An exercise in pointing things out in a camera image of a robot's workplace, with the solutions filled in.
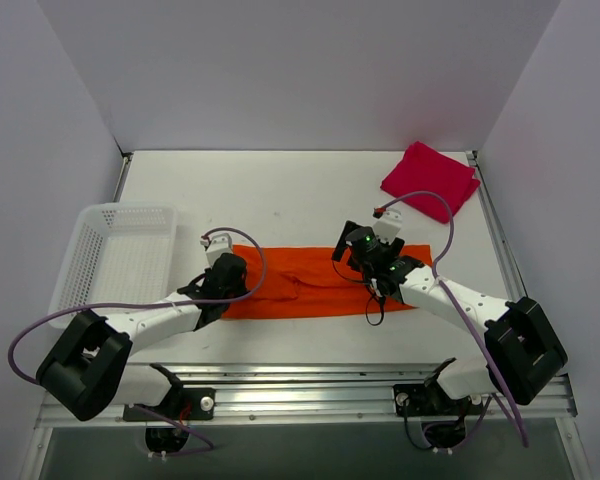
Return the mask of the orange t-shirt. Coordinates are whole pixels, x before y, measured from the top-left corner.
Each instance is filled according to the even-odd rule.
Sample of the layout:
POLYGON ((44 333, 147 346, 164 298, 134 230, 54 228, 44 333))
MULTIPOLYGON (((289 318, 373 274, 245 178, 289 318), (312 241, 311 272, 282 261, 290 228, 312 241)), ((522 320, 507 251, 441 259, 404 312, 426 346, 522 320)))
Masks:
POLYGON ((339 276, 331 263, 331 247, 271 247, 264 250, 267 271, 254 247, 237 245, 233 252, 247 263, 246 286, 254 294, 232 304, 225 319, 322 318, 377 313, 369 292, 339 276))

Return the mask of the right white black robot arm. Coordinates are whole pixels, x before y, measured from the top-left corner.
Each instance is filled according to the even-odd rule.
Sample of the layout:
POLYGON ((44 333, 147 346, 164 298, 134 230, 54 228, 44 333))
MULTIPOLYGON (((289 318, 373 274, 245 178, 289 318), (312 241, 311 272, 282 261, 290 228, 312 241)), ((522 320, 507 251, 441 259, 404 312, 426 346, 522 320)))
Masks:
POLYGON ((361 274, 380 302, 392 299, 465 328, 479 356, 451 359, 439 366, 424 388, 424 400, 444 413, 460 399, 499 392, 528 405, 566 366, 568 355, 538 302, 510 301, 477 292, 435 275, 432 267, 402 253, 395 228, 345 223, 332 254, 361 274))

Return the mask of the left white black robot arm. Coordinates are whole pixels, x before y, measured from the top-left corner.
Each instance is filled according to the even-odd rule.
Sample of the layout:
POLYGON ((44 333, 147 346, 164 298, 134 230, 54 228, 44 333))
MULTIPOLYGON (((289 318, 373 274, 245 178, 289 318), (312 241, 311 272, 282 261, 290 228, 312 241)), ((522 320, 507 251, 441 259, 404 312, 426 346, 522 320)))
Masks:
POLYGON ((36 372, 36 380, 78 420, 110 405, 140 405, 159 419, 187 406, 182 381, 160 363, 127 364, 129 358, 171 337, 218 320, 230 301, 248 293, 247 263, 223 253, 204 272, 163 300, 164 307, 101 316, 92 309, 71 320, 36 372))

